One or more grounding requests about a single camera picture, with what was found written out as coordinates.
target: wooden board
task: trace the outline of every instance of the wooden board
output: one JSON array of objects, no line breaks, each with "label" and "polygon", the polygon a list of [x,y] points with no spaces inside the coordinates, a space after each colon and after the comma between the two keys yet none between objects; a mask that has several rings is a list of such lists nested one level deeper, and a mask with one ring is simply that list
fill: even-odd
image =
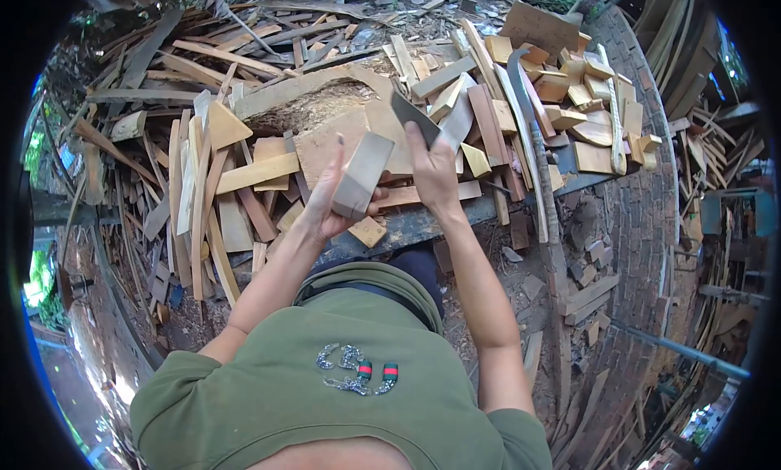
[{"label": "wooden board", "polygon": [[540,102],[540,97],[537,95],[534,85],[531,80],[529,80],[526,72],[521,72],[520,74],[521,79],[523,80],[523,87],[529,94],[529,100],[532,102],[532,107],[534,107],[534,116],[537,118],[537,123],[540,125],[540,131],[542,132],[543,138],[552,138],[556,136],[556,130],[553,129],[551,120],[548,119],[548,115],[545,113],[545,107],[543,107],[542,102]]},{"label": "wooden board", "polygon": [[73,128],[73,132],[77,133],[79,136],[83,137],[85,140],[89,141],[90,143],[93,143],[95,146],[99,147],[106,153],[110,154],[120,162],[126,164],[127,166],[131,167],[133,170],[135,170],[139,175],[147,179],[149,182],[154,183],[157,186],[160,186],[160,184],[157,182],[157,179],[154,175],[152,175],[146,168],[142,167],[140,164],[134,162],[127,156],[125,156],[125,153],[122,151],[119,151],[116,146],[114,146],[114,143],[112,143],[109,138],[103,136],[97,129],[92,127],[92,125],[84,120],[84,118],[79,118],[79,120],[76,122],[76,126]]},{"label": "wooden board", "polygon": [[217,223],[217,216],[213,209],[209,212],[206,239],[209,241],[209,249],[212,252],[212,258],[214,258],[214,266],[217,268],[217,274],[220,276],[220,283],[225,291],[225,297],[227,297],[230,307],[235,308],[241,292],[236,283],[236,277],[233,276],[233,270],[230,268],[228,255],[223,244],[223,237],[220,235],[220,225]]},{"label": "wooden board", "polygon": [[590,74],[583,76],[583,84],[594,99],[601,99],[603,102],[610,102],[610,88],[603,79],[598,79]]},{"label": "wooden board", "polygon": [[298,172],[298,170],[298,156],[296,156],[296,153],[285,153],[282,156],[269,158],[262,162],[254,162],[253,164],[222,173],[215,193],[219,195],[220,193],[243,189],[253,186],[255,183]]},{"label": "wooden board", "polygon": [[209,103],[209,134],[214,151],[252,136],[252,130],[219,101]]},{"label": "wooden board", "polygon": [[556,129],[557,131],[564,131],[574,125],[587,121],[587,116],[585,114],[566,111],[565,109],[559,108],[558,105],[546,105],[545,113],[548,115],[548,118],[551,119],[553,129]]},{"label": "wooden board", "polygon": [[123,141],[142,137],[146,125],[146,115],[146,111],[139,111],[123,117],[114,124],[109,138],[112,141]]},{"label": "wooden board", "polygon": [[344,137],[345,160],[348,160],[367,131],[369,131],[369,122],[364,107],[353,107],[294,138],[301,171],[304,172],[309,190],[315,188],[323,170],[333,159],[334,146],[337,146],[337,133],[341,133]]},{"label": "wooden board", "polygon": [[[269,158],[282,156],[288,152],[284,138],[259,138],[255,142],[252,162],[261,162],[263,160],[268,160]],[[290,181],[288,180],[288,177],[282,175],[276,179],[260,182],[258,185],[253,186],[252,190],[256,192],[264,192],[266,190],[287,190],[289,186]]]},{"label": "wooden board", "polygon": [[494,63],[507,65],[507,60],[513,52],[513,44],[510,38],[504,35],[487,35],[485,38],[486,49]]},{"label": "wooden board", "polygon": [[[481,195],[483,195],[483,192],[480,190],[480,182],[477,180],[458,183],[458,199],[460,201],[474,199],[475,197],[480,197]],[[375,203],[379,208],[390,208],[396,205],[418,202],[420,202],[418,191],[415,189],[415,186],[409,186],[399,187],[397,189],[389,189],[388,197]]]},{"label": "wooden board", "polygon": [[572,143],[575,163],[580,172],[609,173],[612,175],[611,150],[606,146],[575,141]]},{"label": "wooden board", "polygon": [[574,125],[569,132],[578,140],[598,146],[610,147],[613,145],[613,128],[610,113],[607,111],[594,111],[586,115],[586,122]]},{"label": "wooden board", "polygon": [[507,148],[504,146],[504,135],[499,127],[496,112],[493,110],[493,100],[488,85],[484,83],[470,87],[467,89],[467,94],[477,119],[477,125],[480,127],[488,163],[492,167],[509,163]]},{"label": "wooden board", "polygon": [[198,43],[191,43],[189,41],[182,41],[178,39],[173,42],[173,46],[182,50],[192,51],[194,53],[200,53],[201,55],[207,55],[213,58],[217,58],[224,61],[230,61],[232,63],[238,63],[239,65],[252,68],[259,72],[271,75],[272,77],[282,76],[282,70],[277,67],[263,63],[262,61],[253,60],[247,57],[242,57],[228,53],[227,51],[220,51],[210,46],[206,46]]},{"label": "wooden board", "polygon": [[540,352],[542,349],[542,331],[531,333],[526,343],[523,357],[523,370],[526,372],[526,380],[529,382],[529,390],[534,391],[534,382],[537,380],[537,367],[540,366]]},{"label": "wooden board", "polygon": [[451,65],[440,68],[429,78],[413,85],[410,90],[414,96],[420,99],[426,98],[450,85],[462,73],[471,72],[476,66],[477,64],[472,57],[464,57]]},{"label": "wooden board", "polygon": [[621,127],[627,133],[639,136],[643,133],[643,104],[624,100],[624,110],[621,113]]},{"label": "wooden board", "polygon": [[190,105],[198,96],[197,92],[180,90],[150,89],[97,89],[85,97],[91,104],[126,104],[144,102],[146,104]]},{"label": "wooden board", "polygon": [[247,211],[250,221],[255,231],[262,241],[268,242],[277,237],[277,227],[268,216],[268,211],[258,200],[258,197],[252,192],[250,187],[245,187],[236,191],[239,195],[244,210]]},{"label": "wooden board", "polygon": [[588,104],[591,102],[591,92],[586,88],[585,85],[571,85],[567,89],[567,95],[569,96],[569,99],[572,101],[572,104],[575,104],[576,106]]},{"label": "wooden board", "polygon": [[277,223],[277,228],[281,232],[288,232],[290,231],[290,228],[293,227],[293,223],[296,219],[298,219],[298,216],[303,214],[304,212],[304,204],[301,201],[296,201],[293,203],[293,205],[290,206],[290,208],[285,211],[284,214],[282,214],[282,217],[279,219],[279,222]]},{"label": "wooden board", "polygon": [[491,173],[491,166],[488,164],[488,159],[483,150],[466,143],[461,143],[461,149],[464,151],[464,158],[469,163],[469,169],[472,170],[472,175],[476,179]]},{"label": "wooden board", "polygon": [[606,276],[602,277],[600,280],[596,281],[594,284],[586,287],[585,289],[577,293],[573,293],[571,296],[569,296],[565,303],[562,303],[565,310],[564,312],[561,312],[561,315],[570,315],[594,299],[597,299],[600,295],[609,292],[610,289],[615,287],[618,282],[618,275]]},{"label": "wooden board", "polygon": [[348,229],[367,248],[374,248],[387,234],[387,229],[374,219],[366,216]]},{"label": "wooden board", "polygon": [[560,16],[516,1],[499,35],[508,36],[513,47],[521,47],[528,42],[551,55],[558,55],[561,48],[577,50],[581,20],[580,14]]},{"label": "wooden board", "polygon": [[533,65],[542,65],[551,56],[546,50],[543,50],[532,43],[524,43],[520,46],[520,49],[529,51],[529,53],[522,55],[521,59],[526,60]]},{"label": "wooden board", "polygon": [[434,122],[439,122],[455,106],[458,94],[461,92],[465,79],[459,77],[454,83],[450,84],[445,90],[440,92],[436,100],[431,104],[429,117]]},{"label": "wooden board", "polygon": [[513,118],[513,111],[510,110],[510,104],[506,101],[497,101],[494,99],[493,111],[496,113],[496,118],[499,121],[499,129],[502,130],[502,134],[510,136],[518,133],[518,126],[515,123],[515,118]]},{"label": "wooden board", "polygon": [[363,135],[334,192],[331,210],[350,219],[366,217],[366,209],[394,145],[393,141],[370,131]]}]

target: wooden plank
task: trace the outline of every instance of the wooden plank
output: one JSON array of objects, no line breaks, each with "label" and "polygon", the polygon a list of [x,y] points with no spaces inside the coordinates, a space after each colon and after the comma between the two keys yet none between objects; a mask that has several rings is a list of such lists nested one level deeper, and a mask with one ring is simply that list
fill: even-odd
[{"label": "wooden plank", "polygon": [[[281,30],[282,30],[281,26],[273,24],[273,25],[261,26],[259,28],[252,29],[252,32],[262,38],[267,35],[278,33]],[[243,46],[248,45],[253,41],[255,41],[255,38],[253,38],[252,35],[241,34],[231,39],[230,41],[220,44],[215,49],[220,51],[235,51]]]},{"label": "wooden plank", "polygon": [[146,104],[188,105],[192,104],[193,99],[197,96],[196,92],[182,92],[180,90],[98,89],[87,95],[85,100],[92,104],[143,102]]},{"label": "wooden plank", "polygon": [[301,203],[301,201],[294,202],[293,205],[282,214],[282,218],[279,219],[279,222],[277,223],[278,230],[281,232],[289,232],[290,228],[293,227],[295,220],[303,213],[304,204]]},{"label": "wooden plank", "polygon": [[209,241],[209,249],[212,252],[212,258],[214,258],[214,266],[217,268],[217,274],[220,276],[220,284],[222,284],[225,291],[225,297],[227,297],[230,307],[235,308],[236,300],[239,299],[241,292],[236,283],[236,277],[233,276],[233,270],[230,268],[223,238],[220,235],[220,225],[217,223],[214,209],[209,212],[209,226],[206,230],[206,239]]},{"label": "wooden plank", "polygon": [[499,129],[502,134],[509,136],[518,133],[518,126],[515,124],[513,112],[510,110],[510,104],[505,101],[493,100],[493,111],[499,121]]},{"label": "wooden plank", "polygon": [[271,75],[272,77],[281,76],[282,70],[277,67],[263,63],[262,61],[252,60],[247,57],[234,55],[227,51],[220,51],[216,48],[206,46],[198,43],[191,43],[190,41],[182,41],[177,39],[173,42],[173,46],[182,50],[192,51],[194,53],[200,53],[201,55],[207,55],[213,58],[217,58],[224,61],[230,61],[232,63],[238,63],[239,65],[257,70],[258,72]]},{"label": "wooden plank", "polygon": [[239,195],[244,210],[247,211],[255,231],[262,241],[268,242],[277,237],[277,227],[268,216],[268,211],[262,206],[258,198],[252,192],[250,187],[245,187],[236,191]]},{"label": "wooden plank", "polygon": [[504,35],[487,35],[485,45],[494,63],[507,65],[507,60],[513,52],[513,44],[510,43],[509,37]]},{"label": "wooden plank", "polygon": [[220,175],[220,182],[217,185],[215,193],[228,193],[244,187],[253,186],[255,183],[265,182],[270,179],[276,179],[279,176],[297,172],[298,156],[296,153],[285,153],[282,156],[254,162],[236,168]]},{"label": "wooden plank", "polygon": [[537,380],[537,367],[540,366],[540,351],[542,349],[542,331],[533,332],[526,343],[526,355],[523,358],[523,370],[529,381],[529,390],[534,392],[534,382]]},{"label": "wooden plank", "polygon": [[534,89],[534,85],[531,80],[529,80],[526,72],[521,72],[521,79],[523,80],[523,87],[529,94],[529,100],[532,102],[534,116],[537,117],[537,123],[540,125],[540,131],[542,132],[543,138],[552,138],[556,136],[556,130],[553,129],[551,120],[548,119],[548,115],[545,113],[545,107],[543,107],[542,102],[540,102],[540,97],[537,95],[537,91]]},{"label": "wooden plank", "polygon": [[493,100],[491,99],[488,85],[482,84],[471,87],[467,90],[467,94],[477,119],[477,125],[480,127],[488,163],[492,167],[509,163],[507,148],[504,147],[502,129],[499,127],[496,112],[493,110]]},{"label": "wooden plank", "polygon": [[[282,156],[285,153],[288,153],[288,150],[285,146],[284,138],[259,138],[255,142],[252,162],[249,162],[248,164],[262,162],[263,160],[268,160],[269,158]],[[282,175],[276,179],[261,182],[258,185],[253,186],[252,190],[256,192],[265,192],[266,190],[287,190],[289,183],[290,181],[288,180],[288,177]]]},{"label": "wooden plank", "polygon": [[219,101],[209,103],[209,134],[212,149],[218,151],[225,146],[238,143],[252,136],[252,130],[241,122]]},{"label": "wooden plank", "polygon": [[146,236],[146,239],[149,241],[153,241],[157,235],[160,234],[160,231],[162,231],[162,228],[166,225],[168,218],[171,217],[169,195],[169,193],[166,193],[166,195],[163,196],[162,201],[155,209],[147,214],[147,217],[144,220],[144,236]]},{"label": "wooden plank", "polygon": [[426,98],[450,85],[462,73],[471,72],[476,66],[477,64],[472,57],[464,57],[451,65],[440,68],[429,78],[413,85],[410,90],[414,96],[420,99]]},{"label": "wooden plank", "polygon": [[461,143],[461,149],[464,151],[464,158],[469,163],[469,169],[472,170],[472,175],[476,179],[491,173],[491,166],[488,164],[488,159],[483,150],[466,143]]},{"label": "wooden plank", "polygon": [[581,309],[583,306],[592,302],[594,299],[599,298],[600,295],[608,293],[610,289],[615,287],[618,282],[618,275],[602,277],[600,280],[596,281],[585,289],[577,293],[573,293],[571,296],[569,296],[566,302],[563,303],[564,312],[561,312],[561,315],[567,316],[576,310]]},{"label": "wooden plank", "polygon": [[83,137],[85,140],[89,141],[90,143],[93,143],[95,146],[99,147],[106,153],[110,154],[120,162],[131,167],[139,175],[149,180],[149,182],[152,182],[155,185],[160,186],[160,184],[157,182],[157,179],[155,178],[154,175],[152,175],[146,168],[142,167],[140,164],[134,162],[133,160],[125,156],[125,153],[119,151],[116,148],[116,146],[114,146],[114,143],[112,143],[111,140],[109,140],[109,138],[103,136],[103,134],[101,134],[97,129],[92,127],[92,125],[89,122],[84,120],[84,118],[79,118],[79,120],[76,122],[76,126],[74,127],[73,132],[77,133],[79,136]]},{"label": "wooden plank", "polygon": [[507,14],[499,35],[508,36],[513,41],[513,47],[520,47],[528,42],[551,55],[558,55],[561,48],[578,48],[581,19],[580,14],[556,15],[516,1]]},{"label": "wooden plank", "polygon": [[610,147],[613,144],[613,128],[610,113],[594,111],[586,115],[586,122],[581,122],[569,129],[578,140],[597,146]]},{"label": "wooden plank", "polygon": [[367,248],[374,248],[385,237],[387,229],[369,216],[356,222],[348,229]]},{"label": "wooden plank", "polygon": [[111,129],[109,138],[112,141],[123,141],[142,137],[146,125],[146,114],[146,111],[139,111],[120,119]]},{"label": "wooden plank", "polygon": [[331,203],[334,212],[355,220],[366,217],[366,209],[393,147],[394,142],[383,136],[371,132],[363,135],[334,192]]},{"label": "wooden plank", "polygon": [[610,373],[610,369],[609,368],[605,369],[594,379],[593,386],[591,387],[591,393],[589,394],[588,402],[586,403],[586,409],[583,411],[583,416],[580,420],[580,424],[578,425],[578,429],[575,431],[575,434],[572,436],[572,439],[567,444],[567,447],[561,452],[561,454],[558,457],[556,457],[556,460],[554,461],[553,464],[554,470],[561,470],[561,468],[564,466],[567,460],[569,460],[569,457],[572,455],[572,452],[575,451],[575,448],[577,448],[578,444],[580,443],[580,439],[582,438],[583,432],[586,429],[586,426],[588,425],[589,421],[591,420],[591,416],[593,415],[594,410],[596,409],[597,401],[599,400],[599,397],[602,394],[604,382],[605,380],[607,380],[609,373]]},{"label": "wooden plank", "polygon": [[480,73],[483,74],[486,85],[488,85],[488,91],[489,94],[491,94],[491,98],[503,100],[504,94],[502,93],[502,86],[499,85],[499,81],[496,78],[496,72],[493,70],[493,61],[491,61],[491,55],[488,54],[488,50],[486,50],[485,44],[483,44],[482,36],[480,36],[475,25],[469,19],[459,19],[458,24],[464,29],[466,39],[469,41],[469,44],[472,45],[475,62],[480,69]]},{"label": "wooden plank", "polygon": [[574,125],[578,125],[581,122],[586,122],[588,120],[585,114],[566,111],[565,109],[559,108],[558,105],[546,105],[545,113],[548,115],[548,118],[551,119],[553,129],[558,131],[569,129]]},{"label": "wooden plank", "polygon": [[445,115],[455,107],[455,102],[461,92],[466,79],[459,77],[454,83],[450,84],[445,90],[440,92],[436,100],[431,104],[429,117],[434,122],[439,122]]},{"label": "wooden plank", "polygon": [[[464,201],[466,199],[474,199],[480,197],[483,192],[480,190],[480,182],[472,180],[471,182],[458,183],[458,199]],[[415,186],[398,187],[396,189],[388,190],[388,197],[381,201],[376,201],[377,207],[390,208],[395,205],[403,205],[406,203],[418,203],[420,202],[420,196]]]}]

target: wooden offcut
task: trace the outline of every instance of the wooden offcut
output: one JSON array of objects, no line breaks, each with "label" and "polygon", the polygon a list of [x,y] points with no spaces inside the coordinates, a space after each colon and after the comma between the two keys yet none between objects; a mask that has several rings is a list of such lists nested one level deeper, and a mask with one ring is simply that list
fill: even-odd
[{"label": "wooden offcut", "polygon": [[374,248],[387,234],[385,226],[369,216],[356,222],[348,231],[358,238],[358,241],[366,245],[367,248]]},{"label": "wooden offcut", "polygon": [[285,153],[281,156],[255,162],[236,168],[220,175],[216,194],[228,193],[256,183],[276,179],[279,176],[298,172],[298,156],[296,153]]},{"label": "wooden offcut", "polygon": [[461,149],[464,151],[464,158],[469,163],[469,169],[472,170],[472,175],[476,179],[491,173],[491,166],[488,164],[486,154],[482,150],[466,143],[461,143]]},{"label": "wooden offcut", "polygon": [[383,136],[364,134],[334,192],[331,204],[334,212],[356,220],[366,217],[366,209],[393,147],[394,142]]},{"label": "wooden offcut", "polygon": [[460,77],[462,73],[471,72],[476,66],[477,64],[472,57],[464,57],[451,65],[440,68],[429,75],[429,78],[417,82],[410,90],[414,96],[423,99],[444,89],[445,86],[450,85],[451,82]]},{"label": "wooden offcut", "polygon": [[146,116],[146,111],[138,111],[123,117],[114,124],[109,138],[112,141],[124,141],[142,137]]},{"label": "wooden offcut", "polygon": [[252,130],[241,122],[225,104],[212,101],[209,104],[209,134],[212,149],[217,151],[225,146],[238,143],[252,136]]}]

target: light wood block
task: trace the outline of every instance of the light wood block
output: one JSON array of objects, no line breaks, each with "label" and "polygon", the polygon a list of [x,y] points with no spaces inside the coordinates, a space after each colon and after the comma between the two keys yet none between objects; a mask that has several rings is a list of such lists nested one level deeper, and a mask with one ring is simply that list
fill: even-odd
[{"label": "light wood block", "polygon": [[588,104],[592,99],[591,92],[589,92],[585,85],[570,85],[567,89],[567,95],[572,101],[572,104],[575,104],[576,106]]},{"label": "light wood block", "polygon": [[572,143],[575,164],[581,172],[609,173],[612,175],[610,148],[576,141]]},{"label": "light wood block", "polygon": [[123,117],[114,124],[109,138],[112,141],[123,141],[142,137],[146,125],[146,114],[146,111],[139,111]]},{"label": "light wood block", "polygon": [[534,90],[542,102],[562,102],[569,90],[569,76],[566,74],[543,74],[535,83]]},{"label": "light wood block", "polygon": [[371,132],[363,135],[334,192],[331,205],[334,212],[356,220],[366,217],[366,209],[393,148],[394,142],[383,136]]},{"label": "light wood block", "polygon": [[586,74],[590,74],[598,79],[607,80],[615,75],[613,69],[610,66],[595,61],[592,58],[586,58]]},{"label": "light wood block", "polygon": [[482,150],[466,143],[461,143],[461,149],[464,151],[464,158],[469,163],[469,169],[472,170],[472,175],[476,179],[491,173],[488,158],[486,158],[486,154]]},{"label": "light wood block", "polygon": [[518,133],[518,126],[515,123],[513,112],[510,111],[510,104],[494,99],[493,111],[496,112],[496,118],[499,120],[499,129],[502,130],[503,135],[510,136]]},{"label": "light wood block", "polygon": [[503,35],[487,35],[485,43],[493,62],[507,65],[507,60],[513,52],[513,44],[510,42],[510,38]]},{"label": "light wood block", "polygon": [[356,222],[348,231],[358,238],[361,243],[365,244],[367,248],[376,247],[377,243],[379,243],[388,232],[385,226],[378,224],[377,221],[369,216]]},{"label": "light wood block", "polygon": [[465,73],[461,74],[462,76],[458,78],[454,83],[450,84],[445,90],[440,92],[439,96],[436,98],[434,103],[431,105],[431,110],[429,111],[429,117],[434,122],[439,122],[444,116],[450,112],[454,105],[456,100],[458,99],[458,94],[461,92],[461,88],[464,85],[465,79]]},{"label": "light wood block", "polygon": [[602,102],[610,102],[610,89],[608,83],[603,79],[597,78],[591,74],[583,76],[583,84],[594,99],[601,99]]},{"label": "light wood block", "polygon": [[546,105],[545,113],[548,115],[548,118],[551,119],[553,129],[556,129],[557,131],[564,131],[570,129],[574,125],[587,121],[585,114],[566,111],[565,109],[559,108],[558,105]]},{"label": "light wood block", "polygon": [[542,65],[545,62],[545,60],[547,60],[548,57],[551,56],[550,53],[543,50],[542,48],[534,46],[532,43],[522,44],[521,49],[529,50],[529,53],[523,55],[521,59],[526,61],[531,61],[534,65]]},{"label": "light wood block", "polygon": [[225,104],[218,101],[209,103],[209,135],[214,151],[246,140],[252,136],[252,130],[241,122]]},{"label": "light wood block", "polygon": [[296,153],[285,153],[282,156],[269,158],[243,167],[225,172],[220,176],[216,194],[228,193],[255,183],[266,182],[279,176],[298,172],[298,156]]}]

